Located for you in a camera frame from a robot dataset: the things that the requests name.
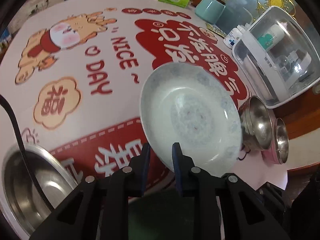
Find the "blue patterned white plate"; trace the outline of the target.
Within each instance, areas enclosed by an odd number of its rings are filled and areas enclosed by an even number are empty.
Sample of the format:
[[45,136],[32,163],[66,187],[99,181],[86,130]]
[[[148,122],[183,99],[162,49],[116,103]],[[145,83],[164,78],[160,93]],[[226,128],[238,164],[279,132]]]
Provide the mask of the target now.
[[148,143],[170,170],[172,146],[211,175],[235,165],[242,145],[238,109],[220,81],[202,67],[166,63],[144,82],[140,120]]

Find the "small stainless steel bowl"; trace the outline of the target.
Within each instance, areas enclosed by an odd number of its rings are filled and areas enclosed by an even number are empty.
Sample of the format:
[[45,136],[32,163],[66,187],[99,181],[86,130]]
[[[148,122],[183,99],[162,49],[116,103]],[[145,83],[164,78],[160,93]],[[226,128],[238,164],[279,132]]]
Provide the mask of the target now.
[[252,96],[238,110],[242,144],[250,150],[266,151],[271,147],[273,127],[270,114],[260,98]]

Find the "wide stainless steel bowl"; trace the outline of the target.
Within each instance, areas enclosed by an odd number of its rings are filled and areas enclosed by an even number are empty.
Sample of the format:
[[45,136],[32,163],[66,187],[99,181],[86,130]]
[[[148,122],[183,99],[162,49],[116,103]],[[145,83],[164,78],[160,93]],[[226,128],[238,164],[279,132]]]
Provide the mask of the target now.
[[[78,185],[76,180],[48,151],[25,145],[26,157],[53,207],[57,207]],[[18,145],[7,150],[2,161],[1,208],[20,239],[28,239],[50,215],[26,171]]]

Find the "pink steel-lined bowl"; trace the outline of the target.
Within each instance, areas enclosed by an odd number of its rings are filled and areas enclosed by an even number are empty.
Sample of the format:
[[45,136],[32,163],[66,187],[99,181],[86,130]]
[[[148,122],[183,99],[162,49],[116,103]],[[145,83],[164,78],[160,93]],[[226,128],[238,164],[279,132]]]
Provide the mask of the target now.
[[263,160],[267,163],[282,165],[287,162],[289,155],[289,137],[285,123],[281,118],[276,118],[273,122],[271,147],[261,153]]

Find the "white clear-lid sterilizer box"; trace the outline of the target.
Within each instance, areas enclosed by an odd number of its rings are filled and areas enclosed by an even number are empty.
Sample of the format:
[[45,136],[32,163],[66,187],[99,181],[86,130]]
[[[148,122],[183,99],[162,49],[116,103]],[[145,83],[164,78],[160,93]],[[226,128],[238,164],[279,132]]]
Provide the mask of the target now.
[[286,104],[319,81],[319,54],[310,38],[276,6],[244,31],[232,54],[269,109]]

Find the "teal ceramic cup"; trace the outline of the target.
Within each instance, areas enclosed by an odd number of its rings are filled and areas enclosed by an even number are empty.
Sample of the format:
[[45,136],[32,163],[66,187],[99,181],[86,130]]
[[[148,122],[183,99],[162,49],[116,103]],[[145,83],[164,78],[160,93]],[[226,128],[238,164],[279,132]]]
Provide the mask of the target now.
[[201,0],[195,8],[195,14],[207,23],[215,24],[225,7],[225,4],[219,0]]

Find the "white medicine bottle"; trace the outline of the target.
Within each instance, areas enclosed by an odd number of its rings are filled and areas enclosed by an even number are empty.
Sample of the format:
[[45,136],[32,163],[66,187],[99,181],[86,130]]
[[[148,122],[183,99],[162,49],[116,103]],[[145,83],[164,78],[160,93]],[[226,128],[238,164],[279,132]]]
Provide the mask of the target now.
[[238,25],[233,28],[223,39],[223,43],[229,48],[232,49],[236,42],[240,39],[242,34],[246,31],[245,27]]

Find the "printed white red tablecloth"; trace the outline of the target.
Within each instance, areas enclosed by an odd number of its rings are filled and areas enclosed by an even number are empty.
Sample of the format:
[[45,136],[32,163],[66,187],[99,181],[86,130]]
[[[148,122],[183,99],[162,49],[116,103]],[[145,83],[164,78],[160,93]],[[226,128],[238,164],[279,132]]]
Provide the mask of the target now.
[[168,62],[202,67],[236,106],[248,79],[206,22],[157,0],[67,0],[29,18],[1,61],[1,94],[22,138],[77,181],[106,177],[140,154],[139,98]]

